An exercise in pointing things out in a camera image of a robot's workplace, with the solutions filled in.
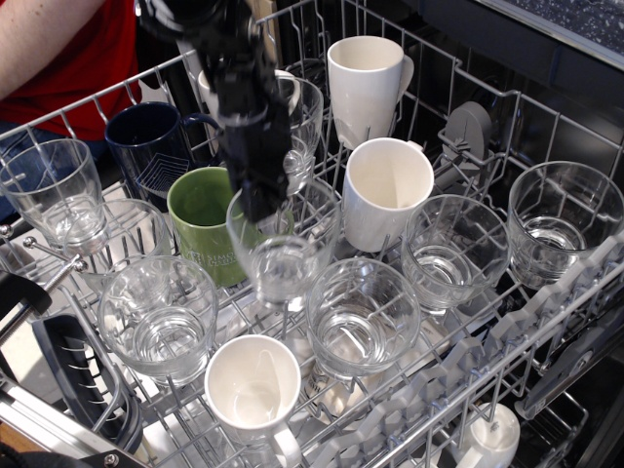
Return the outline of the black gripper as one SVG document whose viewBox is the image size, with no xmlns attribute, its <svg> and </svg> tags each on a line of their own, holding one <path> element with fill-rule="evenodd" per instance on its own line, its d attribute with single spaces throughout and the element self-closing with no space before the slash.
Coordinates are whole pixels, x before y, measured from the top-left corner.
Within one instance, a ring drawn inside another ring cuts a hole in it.
<svg viewBox="0 0 624 468">
<path fill-rule="evenodd" d="M 270 104 L 263 115 L 234 125 L 224 124 L 219 143 L 234 191 L 247 220 L 273 215 L 287 197 L 284 159 L 292 146 L 286 104 Z"/>
</svg>

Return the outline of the person forearm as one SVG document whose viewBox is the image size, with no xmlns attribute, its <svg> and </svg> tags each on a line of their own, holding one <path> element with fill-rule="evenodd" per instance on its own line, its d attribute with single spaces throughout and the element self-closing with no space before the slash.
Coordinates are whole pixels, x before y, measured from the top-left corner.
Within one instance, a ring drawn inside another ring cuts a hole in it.
<svg viewBox="0 0 624 468">
<path fill-rule="evenodd" d="M 88 40 L 103 1 L 4 1 L 1 3 L 1 98 L 7 98 L 51 64 L 73 76 L 96 63 L 99 40 Z"/>
</svg>

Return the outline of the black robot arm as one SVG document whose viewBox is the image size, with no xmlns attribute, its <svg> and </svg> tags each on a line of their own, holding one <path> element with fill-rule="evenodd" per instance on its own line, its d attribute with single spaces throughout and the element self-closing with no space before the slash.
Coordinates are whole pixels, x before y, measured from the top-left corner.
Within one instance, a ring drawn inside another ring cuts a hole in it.
<svg viewBox="0 0 624 468">
<path fill-rule="evenodd" d="M 252 222 L 273 215 L 289 186 L 289 107 L 251 7 L 245 1 L 142 1 L 139 7 L 143 27 L 196 51 L 217 96 L 219 150 L 244 215 Z"/>
</svg>

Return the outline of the white mug behind arm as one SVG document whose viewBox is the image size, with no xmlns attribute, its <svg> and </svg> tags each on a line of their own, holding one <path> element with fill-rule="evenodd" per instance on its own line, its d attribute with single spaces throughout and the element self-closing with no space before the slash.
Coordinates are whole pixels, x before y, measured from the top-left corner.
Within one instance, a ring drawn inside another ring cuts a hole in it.
<svg viewBox="0 0 624 468">
<path fill-rule="evenodd" d="M 288 113 L 293 115 L 300 101 L 300 84 L 294 75 L 285 70 L 276 69 L 275 77 L 280 95 L 288 102 Z M 197 82 L 200 95 L 208 107 L 210 115 L 218 121 L 218 96 L 212 91 L 203 71 L 200 72 Z"/>
</svg>

